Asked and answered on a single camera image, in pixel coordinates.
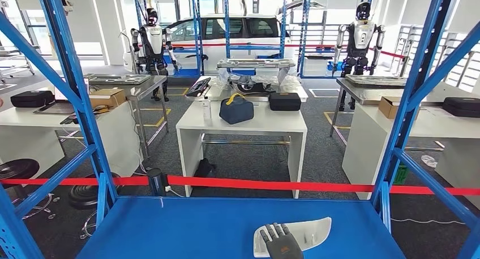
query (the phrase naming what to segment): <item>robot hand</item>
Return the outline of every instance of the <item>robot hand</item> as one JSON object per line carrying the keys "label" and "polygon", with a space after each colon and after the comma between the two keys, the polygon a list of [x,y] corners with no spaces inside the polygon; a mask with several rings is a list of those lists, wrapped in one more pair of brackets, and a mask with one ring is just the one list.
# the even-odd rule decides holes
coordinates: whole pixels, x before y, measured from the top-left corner
{"label": "robot hand", "polygon": [[179,71],[182,69],[182,65],[178,61],[172,61],[173,67],[175,68],[176,71]]}
{"label": "robot hand", "polygon": [[273,232],[272,225],[267,224],[265,226],[272,241],[270,241],[264,230],[260,230],[260,234],[267,245],[271,259],[303,259],[302,250],[285,224],[282,224],[281,228],[277,223],[273,224],[278,237]]}
{"label": "robot hand", "polygon": [[333,69],[332,69],[332,77],[333,77],[333,74],[337,71],[337,68],[338,68],[338,63],[334,63]]}

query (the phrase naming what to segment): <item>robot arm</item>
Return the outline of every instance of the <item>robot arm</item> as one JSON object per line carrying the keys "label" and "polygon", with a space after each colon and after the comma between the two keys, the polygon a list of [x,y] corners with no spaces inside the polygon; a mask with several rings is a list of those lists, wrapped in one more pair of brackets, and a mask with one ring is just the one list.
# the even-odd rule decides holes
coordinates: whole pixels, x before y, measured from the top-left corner
{"label": "robot arm", "polygon": [[178,71],[178,63],[177,63],[177,59],[175,57],[175,54],[173,53],[173,46],[172,46],[172,42],[171,42],[171,39],[170,39],[170,29],[167,28],[164,30],[164,36],[165,36],[165,47],[168,51],[168,55],[170,56],[170,59],[172,60],[172,64],[173,64],[173,67],[175,68],[175,70]]}
{"label": "robot arm", "polygon": [[382,51],[383,46],[383,37],[385,35],[385,26],[379,25],[376,27],[376,31],[378,32],[378,36],[376,38],[376,45],[374,47],[374,58],[372,60],[372,65],[370,66],[370,75],[374,74],[374,70],[378,63],[378,56]]}
{"label": "robot arm", "polygon": [[135,29],[135,28],[132,28],[132,30],[130,30],[130,33],[132,34],[132,46],[134,48],[134,52],[138,52],[140,51],[140,48],[138,47],[138,30]]}
{"label": "robot arm", "polygon": [[346,25],[338,27],[337,44],[335,45],[335,57],[333,58],[333,74],[337,71],[338,61],[340,60],[340,53],[342,52],[342,44],[344,42]]}

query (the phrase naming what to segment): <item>cardboard box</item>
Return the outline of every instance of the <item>cardboard box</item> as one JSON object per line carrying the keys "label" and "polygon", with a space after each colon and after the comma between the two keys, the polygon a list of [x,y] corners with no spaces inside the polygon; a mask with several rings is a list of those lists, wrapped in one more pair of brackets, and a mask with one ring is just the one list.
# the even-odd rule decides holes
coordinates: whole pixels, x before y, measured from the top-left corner
{"label": "cardboard box", "polygon": [[[378,105],[378,110],[380,110],[387,117],[387,119],[394,119],[397,115],[397,110],[400,106],[401,99],[401,97],[382,96],[380,104]],[[420,110],[417,111],[415,119],[417,119],[419,111]]]}
{"label": "cardboard box", "polygon": [[113,109],[124,103],[125,100],[123,89],[100,89],[90,93],[90,102],[93,108],[99,105],[107,105],[110,109]]}

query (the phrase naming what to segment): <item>blue shelf frame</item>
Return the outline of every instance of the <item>blue shelf frame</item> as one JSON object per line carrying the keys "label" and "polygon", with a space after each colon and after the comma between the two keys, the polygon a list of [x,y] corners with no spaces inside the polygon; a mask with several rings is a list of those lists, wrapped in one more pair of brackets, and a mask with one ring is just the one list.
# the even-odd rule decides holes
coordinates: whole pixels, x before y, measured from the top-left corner
{"label": "blue shelf frame", "polygon": [[[43,258],[40,249],[32,235],[28,232],[25,223],[22,221],[22,216],[41,201],[62,179],[70,175],[70,173],[87,158],[90,158],[92,162],[93,170],[99,183],[97,226],[102,224],[104,218],[108,217],[108,212],[112,209],[113,205],[119,201],[119,196],[116,193],[112,181],[112,175],[98,132],[95,116],[91,110],[87,88],[85,88],[83,83],[80,61],[75,53],[70,29],[63,14],[61,0],[40,0],[40,2],[47,17],[48,26],[52,33],[55,49],[59,55],[66,81],[63,81],[56,74],[4,15],[0,15],[0,29],[14,45],[69,98],[74,105],[76,115],[79,118],[79,125],[87,144],[75,158],[61,168],[44,185],[29,195],[28,198],[17,207],[13,206],[8,194],[0,185],[0,238],[3,240],[0,241],[0,247],[6,252],[8,258]],[[425,172],[425,170],[405,152],[405,144],[408,140],[414,115],[417,113],[420,100],[426,96],[436,84],[448,74],[449,70],[480,40],[479,22],[454,52],[429,75],[436,48],[439,46],[443,29],[448,21],[452,7],[452,0],[432,0],[418,44],[418,48],[426,52],[418,54],[413,60],[412,70],[410,71],[393,124],[391,136],[384,152],[382,165],[375,182],[371,200],[370,202],[364,203],[368,203],[376,210],[379,218],[385,224],[385,229],[390,231],[389,191],[393,183],[393,175],[395,175],[398,164],[401,161],[471,229],[470,235],[461,248],[457,258],[478,258],[480,257],[480,218],[476,217],[465,205],[450,195],[440,183],[430,176],[429,173]],[[138,200],[141,199],[141,197],[128,196],[121,196],[120,198],[120,201],[135,200],[135,198],[138,198]],[[205,200],[215,200],[215,198],[205,198]]]}
{"label": "blue shelf frame", "polygon": [[230,17],[228,0],[224,2],[225,12],[225,51],[226,57],[231,58],[231,50],[278,50],[278,57],[283,58],[285,55],[285,36],[286,36],[286,1],[283,0],[282,6],[282,23],[280,26],[280,46],[261,46],[261,45],[231,45],[230,44]]}
{"label": "blue shelf frame", "polygon": [[335,79],[335,77],[326,77],[326,76],[306,76],[303,74],[303,65],[305,64],[305,47],[307,42],[307,29],[308,29],[308,13],[310,12],[310,1],[303,0],[303,12],[302,12],[302,22],[300,29],[300,44],[298,47],[298,61],[297,61],[297,73],[298,76],[302,79]]}
{"label": "blue shelf frame", "polygon": [[[138,26],[139,28],[142,26],[142,8],[140,6],[139,0],[135,0],[135,7],[136,7],[136,17],[138,19]],[[192,13],[193,13],[193,22],[194,22],[194,34],[195,34],[195,50],[194,49],[184,49],[182,51],[175,50],[174,53],[192,53],[195,54],[196,56],[196,72],[194,72],[191,75],[184,75],[181,74],[182,70],[180,71],[175,71],[175,74],[173,76],[181,76],[181,77],[186,77],[186,76],[191,76],[193,78],[199,78],[201,75],[204,75],[205,67],[203,63],[203,40],[202,40],[202,17],[200,16],[200,0],[192,0]],[[147,9],[147,0],[143,0],[143,9]],[[188,71],[189,73],[194,70],[183,70],[183,72]]]}

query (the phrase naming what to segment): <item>yellow bag handle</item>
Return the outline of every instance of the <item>yellow bag handle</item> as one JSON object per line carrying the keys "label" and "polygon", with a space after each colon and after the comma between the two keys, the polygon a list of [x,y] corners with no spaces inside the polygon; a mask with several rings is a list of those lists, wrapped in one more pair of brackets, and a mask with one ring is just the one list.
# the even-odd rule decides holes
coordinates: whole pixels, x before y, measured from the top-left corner
{"label": "yellow bag handle", "polygon": [[240,96],[242,98],[245,98],[243,95],[241,95],[240,93],[235,93],[233,94],[232,96],[230,96],[230,98],[228,99],[228,101],[225,103],[226,105],[230,105],[232,102],[233,102],[233,98],[235,98],[235,96]]}

